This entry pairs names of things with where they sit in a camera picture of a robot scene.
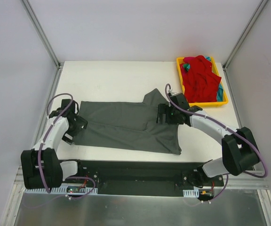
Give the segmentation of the dark grey t shirt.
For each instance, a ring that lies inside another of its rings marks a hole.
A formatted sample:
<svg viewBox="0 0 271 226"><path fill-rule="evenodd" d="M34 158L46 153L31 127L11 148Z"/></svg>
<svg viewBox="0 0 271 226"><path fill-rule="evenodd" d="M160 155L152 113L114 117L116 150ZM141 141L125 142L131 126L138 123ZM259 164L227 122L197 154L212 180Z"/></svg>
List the dark grey t shirt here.
<svg viewBox="0 0 271 226"><path fill-rule="evenodd" d="M158 89L147 93L140 103L83 101L79 116L88 124L73 142L180 155L178 125L157 123L158 105L166 102Z"/></svg>

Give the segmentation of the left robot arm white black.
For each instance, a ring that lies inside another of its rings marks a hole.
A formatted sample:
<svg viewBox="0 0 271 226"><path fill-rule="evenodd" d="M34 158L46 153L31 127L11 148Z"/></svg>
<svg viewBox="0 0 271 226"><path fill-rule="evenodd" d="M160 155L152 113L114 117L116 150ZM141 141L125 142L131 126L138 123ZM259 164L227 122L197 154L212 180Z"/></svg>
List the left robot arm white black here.
<svg viewBox="0 0 271 226"><path fill-rule="evenodd" d="M72 145L86 129L88 122L78 113L78 103L62 99L61 106L48 115L48 125L40 140L21 154L25 188L50 190L60 187L67 178L74 183L84 179L79 160L60 161L56 154L61 141Z"/></svg>

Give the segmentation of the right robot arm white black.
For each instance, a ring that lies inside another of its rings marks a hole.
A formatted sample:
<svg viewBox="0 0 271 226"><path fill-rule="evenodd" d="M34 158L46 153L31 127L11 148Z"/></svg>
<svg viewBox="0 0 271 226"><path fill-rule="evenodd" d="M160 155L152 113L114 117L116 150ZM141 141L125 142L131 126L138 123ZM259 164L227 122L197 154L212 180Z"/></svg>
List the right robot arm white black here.
<svg viewBox="0 0 271 226"><path fill-rule="evenodd" d="M200 165L194 177L202 186L221 175L238 176L258 164L260 154L250 129L232 128L208 116L199 106L189 106L182 93L166 94L168 102L158 105L158 124L182 125L198 129L221 145L222 156Z"/></svg>

